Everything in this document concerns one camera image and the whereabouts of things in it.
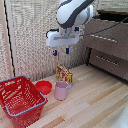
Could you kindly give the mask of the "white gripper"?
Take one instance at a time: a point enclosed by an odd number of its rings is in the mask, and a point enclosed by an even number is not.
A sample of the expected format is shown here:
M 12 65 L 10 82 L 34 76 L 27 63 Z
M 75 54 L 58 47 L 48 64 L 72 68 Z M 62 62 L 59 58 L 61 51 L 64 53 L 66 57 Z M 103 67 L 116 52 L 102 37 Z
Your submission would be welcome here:
M 80 38 L 78 27 L 73 29 L 54 29 L 46 34 L 46 45 L 53 48 L 53 56 L 57 56 L 56 46 L 76 44 Z M 66 47 L 66 54 L 70 54 L 70 47 Z

